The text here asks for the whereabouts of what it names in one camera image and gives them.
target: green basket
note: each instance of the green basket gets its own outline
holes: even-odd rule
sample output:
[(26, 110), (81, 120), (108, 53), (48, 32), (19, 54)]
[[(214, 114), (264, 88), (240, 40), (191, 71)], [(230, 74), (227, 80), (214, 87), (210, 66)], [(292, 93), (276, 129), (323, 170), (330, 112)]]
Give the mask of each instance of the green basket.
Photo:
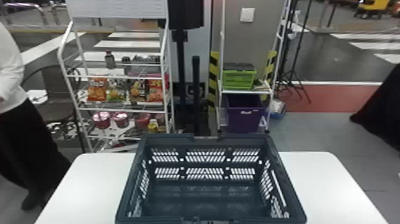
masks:
[(224, 89), (251, 90), (256, 74), (257, 71), (252, 64), (224, 63), (222, 77)]

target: purple bin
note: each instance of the purple bin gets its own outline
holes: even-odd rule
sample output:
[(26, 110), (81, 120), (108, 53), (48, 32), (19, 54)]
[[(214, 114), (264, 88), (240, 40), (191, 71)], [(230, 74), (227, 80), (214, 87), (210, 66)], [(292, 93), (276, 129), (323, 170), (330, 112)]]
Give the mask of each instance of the purple bin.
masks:
[(227, 96), (228, 132), (257, 132), (265, 107), (259, 95), (229, 94)]

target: gray wall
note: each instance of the gray wall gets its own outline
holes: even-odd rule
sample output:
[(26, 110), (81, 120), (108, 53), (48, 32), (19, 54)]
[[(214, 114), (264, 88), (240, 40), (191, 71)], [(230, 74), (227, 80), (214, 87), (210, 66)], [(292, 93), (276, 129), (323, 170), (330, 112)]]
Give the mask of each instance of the gray wall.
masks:
[[(252, 63), (262, 75), (285, 0), (226, 0), (224, 62)], [(241, 23), (242, 8), (255, 8), (254, 21)], [(222, 0), (214, 0), (212, 50), (219, 51)]]

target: snack bag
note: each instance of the snack bag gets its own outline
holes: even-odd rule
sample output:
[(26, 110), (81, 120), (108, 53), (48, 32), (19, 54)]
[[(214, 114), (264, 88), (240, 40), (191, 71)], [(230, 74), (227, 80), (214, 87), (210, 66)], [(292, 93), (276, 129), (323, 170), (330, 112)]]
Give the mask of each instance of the snack bag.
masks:
[(90, 78), (89, 88), (87, 89), (88, 101), (105, 101), (106, 99), (106, 78)]
[(131, 102), (146, 101), (146, 80), (134, 80), (129, 94)]
[(149, 80), (147, 101), (160, 102), (163, 100), (163, 87), (161, 80)]
[(108, 100), (124, 100), (126, 97), (126, 81), (122, 79), (110, 79), (108, 81)]

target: light switch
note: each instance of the light switch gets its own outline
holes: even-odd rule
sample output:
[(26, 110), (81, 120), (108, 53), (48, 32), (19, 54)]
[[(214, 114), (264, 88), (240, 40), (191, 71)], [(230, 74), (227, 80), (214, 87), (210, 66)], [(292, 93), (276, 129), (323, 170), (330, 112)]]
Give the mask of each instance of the light switch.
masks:
[(242, 8), (242, 11), (240, 12), (240, 21), (245, 23), (253, 22), (254, 9), (255, 8)]

